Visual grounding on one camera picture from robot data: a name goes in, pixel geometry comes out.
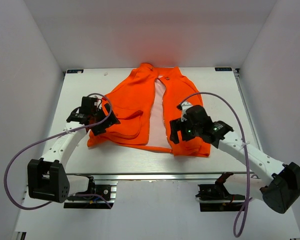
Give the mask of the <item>orange jacket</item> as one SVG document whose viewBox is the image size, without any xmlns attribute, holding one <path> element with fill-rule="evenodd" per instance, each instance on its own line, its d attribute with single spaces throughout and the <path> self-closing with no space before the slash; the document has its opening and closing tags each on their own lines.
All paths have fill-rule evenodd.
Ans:
<svg viewBox="0 0 300 240">
<path fill-rule="evenodd" d="M 195 84 L 178 67 L 154 67 L 142 63 L 129 76 L 106 94 L 119 124 L 102 134 L 90 132 L 89 148 L 106 141 L 115 144 L 174 156 L 208 157 L 211 146 L 196 137 L 173 143 L 170 121 L 181 116 L 177 105 L 191 94 Z"/>
</svg>

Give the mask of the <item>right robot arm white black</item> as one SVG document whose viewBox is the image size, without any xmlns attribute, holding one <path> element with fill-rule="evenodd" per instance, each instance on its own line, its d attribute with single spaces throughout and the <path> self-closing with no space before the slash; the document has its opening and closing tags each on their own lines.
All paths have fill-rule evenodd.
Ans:
<svg viewBox="0 0 300 240">
<path fill-rule="evenodd" d="M 258 178 L 224 172 L 211 187 L 211 192 L 201 191 L 197 197 L 205 200 L 226 200 L 232 195 L 255 198 L 265 202 L 273 211 L 284 214 L 300 196 L 300 166 L 294 162 L 285 164 L 246 144 L 223 121 L 212 121 L 204 107 L 184 102 L 177 106 L 181 117 L 170 121 L 170 140 L 179 144 L 199 137 L 204 143 L 227 153 Z"/>
</svg>

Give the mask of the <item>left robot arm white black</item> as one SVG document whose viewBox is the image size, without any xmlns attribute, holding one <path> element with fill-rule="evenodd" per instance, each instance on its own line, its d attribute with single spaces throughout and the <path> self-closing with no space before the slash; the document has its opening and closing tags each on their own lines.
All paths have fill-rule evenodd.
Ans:
<svg viewBox="0 0 300 240">
<path fill-rule="evenodd" d="M 80 143 L 92 132 L 104 134 L 107 128 L 119 124 L 110 100 L 99 93 L 81 99 L 81 105 L 66 119 L 55 142 L 39 159 L 27 165 L 28 194 L 32 199 L 63 203 L 70 196 L 80 195 L 89 200 L 95 196 L 96 187 L 89 175 L 67 174 L 66 165 Z"/>
</svg>

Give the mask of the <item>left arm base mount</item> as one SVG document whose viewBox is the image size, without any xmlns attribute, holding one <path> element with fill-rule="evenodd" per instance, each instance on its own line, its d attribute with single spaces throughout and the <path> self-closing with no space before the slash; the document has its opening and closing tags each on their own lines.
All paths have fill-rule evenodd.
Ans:
<svg viewBox="0 0 300 240">
<path fill-rule="evenodd" d="M 109 210 L 114 205 L 117 193 L 116 181 L 99 180 L 89 176 L 88 190 L 69 196 L 64 209 Z"/>
</svg>

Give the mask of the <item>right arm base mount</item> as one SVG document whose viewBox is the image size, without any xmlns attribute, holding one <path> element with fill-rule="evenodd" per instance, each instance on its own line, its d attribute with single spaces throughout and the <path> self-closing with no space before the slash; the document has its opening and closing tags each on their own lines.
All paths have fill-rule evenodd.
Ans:
<svg viewBox="0 0 300 240">
<path fill-rule="evenodd" d="M 226 190 L 224 183 L 232 172 L 224 172 L 213 184 L 199 184 L 198 194 L 201 212 L 238 212 L 246 199 L 244 195 L 231 194 Z"/>
</svg>

